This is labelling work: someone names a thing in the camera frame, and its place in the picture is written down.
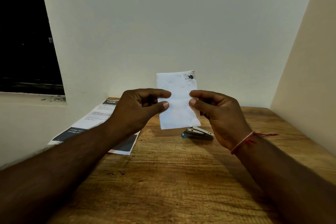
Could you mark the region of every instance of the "instruction sheet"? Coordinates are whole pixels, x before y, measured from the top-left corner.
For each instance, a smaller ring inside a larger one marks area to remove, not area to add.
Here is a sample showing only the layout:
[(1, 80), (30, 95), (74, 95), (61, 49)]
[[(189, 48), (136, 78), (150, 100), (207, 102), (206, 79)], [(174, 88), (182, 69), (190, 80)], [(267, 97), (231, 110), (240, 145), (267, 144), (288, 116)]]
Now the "instruction sheet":
[(170, 98), (157, 99), (169, 103), (169, 108), (160, 114), (161, 129), (201, 125), (200, 112), (189, 106), (190, 91), (197, 90), (195, 71), (157, 73), (156, 84), (158, 89), (171, 92)]
[[(113, 113), (118, 100), (105, 100), (99, 106), (95, 107), (91, 112), (85, 115), (83, 118), (75, 122), (70, 128), (63, 131), (56, 137), (54, 137), (48, 144), (59, 144), (65, 140), (73, 137), (76, 134), (83, 133), (84, 131), (96, 127), (105, 122)], [(138, 138), (140, 131), (130, 136), (128, 139), (122, 141), (120, 144), (109, 150), (110, 153), (129, 155), (133, 149), (133, 146)]]

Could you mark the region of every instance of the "wooden table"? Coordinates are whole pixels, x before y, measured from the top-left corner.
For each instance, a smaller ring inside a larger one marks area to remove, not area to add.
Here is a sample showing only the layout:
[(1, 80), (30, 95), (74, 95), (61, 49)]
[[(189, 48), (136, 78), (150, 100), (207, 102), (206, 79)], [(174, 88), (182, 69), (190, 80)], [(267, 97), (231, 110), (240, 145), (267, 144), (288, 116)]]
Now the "wooden table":
[[(326, 150), (267, 108), (242, 109), (255, 131), (280, 134), (270, 140), (336, 182)], [(234, 155), (216, 140), (184, 139), (183, 130), (161, 130), (153, 117), (131, 155), (106, 155), (49, 223), (282, 223)]]

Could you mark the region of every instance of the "dark window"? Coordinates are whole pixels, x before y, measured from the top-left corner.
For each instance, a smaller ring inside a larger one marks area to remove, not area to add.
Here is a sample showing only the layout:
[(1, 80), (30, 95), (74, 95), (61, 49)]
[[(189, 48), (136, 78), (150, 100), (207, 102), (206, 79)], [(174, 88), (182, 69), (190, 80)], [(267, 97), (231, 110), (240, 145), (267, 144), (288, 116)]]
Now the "dark window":
[(0, 2), (0, 91), (64, 95), (44, 0)]

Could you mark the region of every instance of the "forearm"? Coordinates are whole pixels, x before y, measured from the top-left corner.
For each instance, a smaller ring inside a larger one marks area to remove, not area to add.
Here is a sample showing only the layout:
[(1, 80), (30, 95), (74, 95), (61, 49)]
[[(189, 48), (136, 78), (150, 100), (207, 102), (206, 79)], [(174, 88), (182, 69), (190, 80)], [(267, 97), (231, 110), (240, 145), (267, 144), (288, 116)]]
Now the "forearm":
[(292, 223), (334, 223), (336, 188), (268, 140), (243, 144), (236, 156)]
[(127, 136), (117, 126), (102, 124), (0, 171), (0, 219), (45, 221), (104, 154)]

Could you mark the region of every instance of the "person's left arm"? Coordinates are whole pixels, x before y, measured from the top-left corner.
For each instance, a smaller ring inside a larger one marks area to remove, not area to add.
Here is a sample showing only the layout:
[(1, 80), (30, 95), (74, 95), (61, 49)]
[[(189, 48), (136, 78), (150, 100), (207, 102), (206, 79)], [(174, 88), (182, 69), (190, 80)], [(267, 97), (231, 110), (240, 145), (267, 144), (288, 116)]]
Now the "person's left arm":
[(111, 148), (169, 107), (157, 98), (170, 94), (159, 89), (125, 91), (105, 123), (0, 171), (1, 222), (45, 222)]

